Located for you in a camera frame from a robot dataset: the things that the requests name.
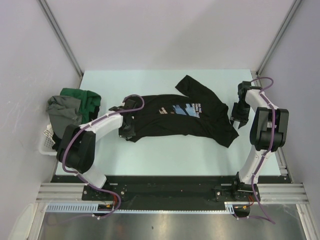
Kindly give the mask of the black printed t shirt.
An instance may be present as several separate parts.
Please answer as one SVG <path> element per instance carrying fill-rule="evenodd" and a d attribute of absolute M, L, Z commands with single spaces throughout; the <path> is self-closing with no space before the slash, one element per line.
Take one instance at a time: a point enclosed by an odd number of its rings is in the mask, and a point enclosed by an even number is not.
<path fill-rule="evenodd" d="M 228 148 L 239 136 L 228 118 L 228 106 L 209 88 L 186 75 L 175 87 L 180 94 L 133 96 L 141 110 L 134 112 L 134 135 L 144 137 L 173 135 L 205 137 Z"/>

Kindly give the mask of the white plastic laundry basket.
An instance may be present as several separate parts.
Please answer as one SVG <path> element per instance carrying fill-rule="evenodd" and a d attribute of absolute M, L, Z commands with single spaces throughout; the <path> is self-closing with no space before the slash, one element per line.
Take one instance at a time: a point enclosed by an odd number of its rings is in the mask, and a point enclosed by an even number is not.
<path fill-rule="evenodd" d="M 49 123 L 40 136 L 38 150 L 42 155 L 56 156 L 61 142 L 62 137 L 54 132 L 52 124 Z"/>

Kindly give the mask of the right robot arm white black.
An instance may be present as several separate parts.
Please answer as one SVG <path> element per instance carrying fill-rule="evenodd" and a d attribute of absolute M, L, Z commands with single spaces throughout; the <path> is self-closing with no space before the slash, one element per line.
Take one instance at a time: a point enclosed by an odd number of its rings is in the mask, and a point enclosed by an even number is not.
<path fill-rule="evenodd" d="M 254 119 L 249 133 L 251 149 L 249 155 L 231 184 L 230 194 L 242 201 L 258 192 L 257 183 L 262 167 L 278 148 L 284 146 L 287 138 L 289 111 L 274 105 L 261 87 L 243 81 L 237 87 L 238 102 L 233 104 L 230 123 L 238 122 L 238 127 L 249 121 L 249 113 L 254 111 Z"/>

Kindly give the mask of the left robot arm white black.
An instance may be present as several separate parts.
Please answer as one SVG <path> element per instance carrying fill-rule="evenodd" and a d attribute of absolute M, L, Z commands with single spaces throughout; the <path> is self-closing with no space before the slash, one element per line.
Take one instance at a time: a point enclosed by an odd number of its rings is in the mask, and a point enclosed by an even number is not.
<path fill-rule="evenodd" d="M 91 185 L 93 194 L 100 200 L 110 196 L 111 188 L 105 184 L 107 177 L 95 166 L 96 143 L 114 130 L 118 130 L 119 136 L 126 140 L 135 136 L 134 113 L 144 106 L 144 99 L 133 94 L 102 116 L 79 126 L 70 124 L 65 128 L 56 158 L 66 173 Z"/>

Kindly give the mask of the green t shirt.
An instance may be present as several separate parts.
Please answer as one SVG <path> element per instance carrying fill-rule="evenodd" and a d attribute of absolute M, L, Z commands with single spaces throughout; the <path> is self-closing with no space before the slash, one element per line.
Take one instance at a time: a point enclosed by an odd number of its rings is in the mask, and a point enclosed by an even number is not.
<path fill-rule="evenodd" d="M 82 124 L 86 124 L 98 117 L 102 97 L 90 90 L 63 88 L 60 95 L 80 100 L 78 112 L 82 115 Z"/>

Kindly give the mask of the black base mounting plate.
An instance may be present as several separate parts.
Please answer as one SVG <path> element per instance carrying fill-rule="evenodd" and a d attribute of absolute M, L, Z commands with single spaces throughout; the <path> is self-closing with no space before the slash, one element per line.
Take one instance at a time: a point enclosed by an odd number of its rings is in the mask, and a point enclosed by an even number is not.
<path fill-rule="evenodd" d="M 102 190 L 84 185 L 80 199 L 98 202 L 96 216 L 117 212 L 198 212 L 225 210 L 234 202 L 248 214 L 263 187 L 238 183 L 234 176 L 108 176 Z"/>

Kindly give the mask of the grey t shirt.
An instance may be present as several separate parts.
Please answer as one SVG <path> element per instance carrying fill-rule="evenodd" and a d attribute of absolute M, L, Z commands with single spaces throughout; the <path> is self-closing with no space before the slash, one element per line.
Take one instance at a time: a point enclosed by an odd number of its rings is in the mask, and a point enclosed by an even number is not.
<path fill-rule="evenodd" d="M 46 112 L 53 132 L 62 139 L 68 125 L 81 125 L 83 115 L 79 112 L 81 100 L 72 96 L 52 96 L 46 105 Z"/>

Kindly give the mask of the right aluminium frame rail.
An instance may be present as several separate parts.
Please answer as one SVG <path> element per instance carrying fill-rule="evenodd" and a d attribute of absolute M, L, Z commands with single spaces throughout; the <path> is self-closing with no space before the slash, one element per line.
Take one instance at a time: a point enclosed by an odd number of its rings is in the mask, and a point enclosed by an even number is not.
<path fill-rule="evenodd" d="M 267 78 L 259 79 L 260 75 L 255 70 L 251 70 L 250 73 L 251 73 L 253 80 L 258 78 L 257 80 L 254 80 L 252 82 L 252 84 L 256 87 L 261 87 L 262 89 L 264 89 L 265 93 L 267 92 L 267 90 L 269 90 L 274 85 L 274 81 L 272 81 L 270 79 L 267 79 Z M 286 158 L 285 158 L 283 149 L 281 147 L 279 147 L 276 150 L 276 152 L 274 153 L 274 157 L 277 160 L 280 175 L 281 176 L 289 175 L 290 173 L 288 170 L 288 165 L 286 162 Z"/>

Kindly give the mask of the left aluminium corner post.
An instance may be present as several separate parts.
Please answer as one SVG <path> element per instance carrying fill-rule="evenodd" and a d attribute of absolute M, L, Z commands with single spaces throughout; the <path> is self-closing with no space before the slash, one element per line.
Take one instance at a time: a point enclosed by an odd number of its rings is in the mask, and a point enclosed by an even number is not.
<path fill-rule="evenodd" d="M 37 0 L 36 1 L 42 10 L 45 18 L 47 19 L 52 31 L 54 32 L 55 36 L 57 37 L 63 51 L 65 52 L 67 58 L 69 59 L 71 65 L 73 66 L 74 70 L 76 71 L 77 75 L 80 79 L 83 78 L 84 72 L 82 71 L 80 64 L 78 63 L 53 11 L 51 10 L 50 5 L 46 0 Z"/>

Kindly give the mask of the aluminium corner post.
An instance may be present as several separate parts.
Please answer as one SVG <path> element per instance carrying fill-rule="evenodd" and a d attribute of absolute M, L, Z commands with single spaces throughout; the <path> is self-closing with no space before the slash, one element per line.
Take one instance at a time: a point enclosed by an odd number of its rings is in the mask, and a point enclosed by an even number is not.
<path fill-rule="evenodd" d="M 52 31 L 54 32 L 55 36 L 57 37 L 63 51 L 65 52 L 67 58 L 69 59 L 71 65 L 73 66 L 74 70 L 76 71 L 77 75 L 80 79 L 83 78 L 84 72 L 82 71 L 80 64 L 78 63 L 53 11 L 51 10 L 50 5 L 46 0 L 37 0 L 36 1 L 42 10 L 45 18 L 47 19 Z"/>
<path fill-rule="evenodd" d="M 267 52 L 265 53 L 264 57 L 262 58 L 262 61 L 260 62 L 257 70 L 255 71 L 256 76 L 260 76 L 262 72 L 264 71 L 266 65 L 270 61 L 272 55 L 274 54 L 277 46 L 281 42 L 282 38 L 284 37 L 287 29 L 289 28 L 291 22 L 293 21 L 296 13 L 298 12 L 301 5 L 304 3 L 304 0 L 294 0 L 287 12 L 287 14 L 284 17 L 284 20 L 282 21 L 278 31 L 275 34 L 275 37 L 273 38 L 271 45 L 267 49 Z"/>

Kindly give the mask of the right aluminium corner post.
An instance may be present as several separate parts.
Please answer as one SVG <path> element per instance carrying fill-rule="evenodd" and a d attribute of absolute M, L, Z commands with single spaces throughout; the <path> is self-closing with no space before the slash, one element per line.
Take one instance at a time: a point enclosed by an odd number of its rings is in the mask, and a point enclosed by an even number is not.
<path fill-rule="evenodd" d="M 266 65 L 270 61 L 272 55 L 274 54 L 277 46 L 281 42 L 282 38 L 284 37 L 287 29 L 289 28 L 291 22 L 293 21 L 296 13 L 298 12 L 301 5 L 304 3 L 304 0 L 294 0 L 287 12 L 287 14 L 284 17 L 284 20 L 282 21 L 278 31 L 275 34 L 275 37 L 273 38 L 271 45 L 267 49 L 267 52 L 265 53 L 264 57 L 262 58 L 262 61 L 260 62 L 257 70 L 255 71 L 256 76 L 260 76 L 262 72 L 264 71 Z"/>

